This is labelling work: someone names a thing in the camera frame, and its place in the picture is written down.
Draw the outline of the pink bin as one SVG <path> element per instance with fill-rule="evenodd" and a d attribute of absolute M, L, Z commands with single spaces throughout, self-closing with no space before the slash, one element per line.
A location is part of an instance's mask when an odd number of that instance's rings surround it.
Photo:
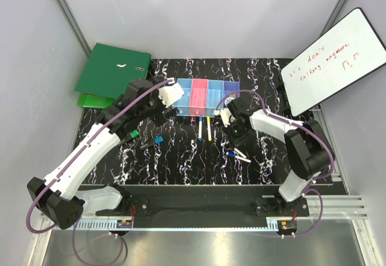
<path fill-rule="evenodd" d="M 189 115 L 204 116 L 206 113 L 206 98 L 209 80 L 193 79 L 189 100 Z"/>

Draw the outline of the green ring binder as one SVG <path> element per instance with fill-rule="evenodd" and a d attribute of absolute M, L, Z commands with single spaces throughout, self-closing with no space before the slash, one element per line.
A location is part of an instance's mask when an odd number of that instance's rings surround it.
<path fill-rule="evenodd" d="M 103 109 L 126 91 L 138 78 L 145 79 L 151 54 L 96 43 L 80 75 L 75 91 L 78 106 Z"/>

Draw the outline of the white marker pen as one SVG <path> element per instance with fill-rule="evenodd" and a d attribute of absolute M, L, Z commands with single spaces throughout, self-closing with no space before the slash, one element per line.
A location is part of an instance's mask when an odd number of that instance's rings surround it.
<path fill-rule="evenodd" d="M 237 148 L 234 148 L 235 158 L 245 161 L 247 163 L 251 163 L 251 160 L 247 158 L 247 156 L 239 151 Z"/>

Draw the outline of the yellow capped white marker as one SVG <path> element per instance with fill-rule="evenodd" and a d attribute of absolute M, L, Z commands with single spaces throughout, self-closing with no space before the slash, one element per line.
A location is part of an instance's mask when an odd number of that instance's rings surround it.
<path fill-rule="evenodd" d="M 208 141 L 211 142 L 212 141 L 212 130 L 211 130 L 211 124 L 210 124 L 210 117 L 207 116 L 206 120 L 207 120 L 207 138 L 208 138 Z"/>

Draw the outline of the purple bin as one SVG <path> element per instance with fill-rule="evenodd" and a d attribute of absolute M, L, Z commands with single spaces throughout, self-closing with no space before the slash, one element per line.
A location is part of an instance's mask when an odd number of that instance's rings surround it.
<path fill-rule="evenodd" d="M 224 86 L 223 86 L 223 98 L 224 100 L 227 97 L 234 97 L 237 98 L 239 97 L 239 82 L 238 81 L 224 81 Z"/>

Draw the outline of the light blue bin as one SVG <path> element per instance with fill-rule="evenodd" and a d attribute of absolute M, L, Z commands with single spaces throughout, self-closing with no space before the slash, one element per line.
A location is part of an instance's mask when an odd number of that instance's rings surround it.
<path fill-rule="evenodd" d="M 179 110 L 179 116 L 189 116 L 189 103 L 191 96 L 192 79 L 179 78 L 177 79 L 177 83 L 183 89 L 184 94 L 178 101 L 173 104 L 173 108 L 176 107 Z"/>

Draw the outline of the blue sharpener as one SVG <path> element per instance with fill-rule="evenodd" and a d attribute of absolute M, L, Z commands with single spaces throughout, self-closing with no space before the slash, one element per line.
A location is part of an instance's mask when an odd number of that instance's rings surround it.
<path fill-rule="evenodd" d="M 159 143 L 163 142 L 163 137 L 158 136 L 158 137 L 156 137 L 156 138 L 154 139 L 154 141 L 155 141 L 155 143 L 159 144 Z"/>

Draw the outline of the green sharpener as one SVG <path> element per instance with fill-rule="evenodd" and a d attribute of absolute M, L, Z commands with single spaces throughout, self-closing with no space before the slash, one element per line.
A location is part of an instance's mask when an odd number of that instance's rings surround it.
<path fill-rule="evenodd" d="M 129 133 L 123 140 L 122 143 L 130 142 L 134 139 L 136 139 L 139 136 L 139 132 L 137 130 L 132 131 Z"/>

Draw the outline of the teal blue bin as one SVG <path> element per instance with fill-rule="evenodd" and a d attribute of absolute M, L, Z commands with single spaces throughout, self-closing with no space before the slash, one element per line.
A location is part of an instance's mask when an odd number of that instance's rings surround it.
<path fill-rule="evenodd" d="M 223 89 L 224 81 L 209 80 L 206 98 L 206 116 L 214 116 L 214 110 L 223 98 Z"/>

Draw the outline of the blue capped white marker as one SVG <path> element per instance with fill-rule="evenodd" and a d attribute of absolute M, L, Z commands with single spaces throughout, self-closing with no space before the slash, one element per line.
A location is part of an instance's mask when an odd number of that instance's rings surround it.
<path fill-rule="evenodd" d="M 198 139 L 202 140 L 202 131 L 203 131 L 203 117 L 198 117 Z"/>

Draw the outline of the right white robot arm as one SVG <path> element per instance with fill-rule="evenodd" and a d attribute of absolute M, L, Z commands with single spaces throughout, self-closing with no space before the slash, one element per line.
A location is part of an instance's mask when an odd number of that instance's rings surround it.
<path fill-rule="evenodd" d="M 230 100 L 220 110 L 220 118 L 223 132 L 233 148 L 246 143 L 258 132 L 285 145 L 290 172 L 268 202 L 267 212 L 290 214 L 311 185 L 330 176 L 335 168 L 332 147 L 321 125 L 313 119 L 295 121 L 269 111 L 264 105 L 253 109 L 243 97 Z"/>

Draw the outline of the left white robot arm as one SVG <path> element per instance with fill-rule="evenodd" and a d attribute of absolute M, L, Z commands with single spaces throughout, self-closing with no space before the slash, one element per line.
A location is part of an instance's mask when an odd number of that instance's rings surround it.
<path fill-rule="evenodd" d="M 130 82 L 125 93 L 102 110 L 90 132 L 54 171 L 44 179 L 34 177 L 28 182 L 33 202 L 26 216 L 27 229 L 38 233 L 31 225 L 34 209 L 61 229 L 73 226 L 85 214 L 104 210 L 117 215 L 129 213 L 131 194 L 119 185 L 85 191 L 79 187 L 110 150 L 129 142 L 141 121 L 150 118 L 160 126 L 176 116 L 178 110 L 172 105 L 183 95 L 174 78 Z"/>

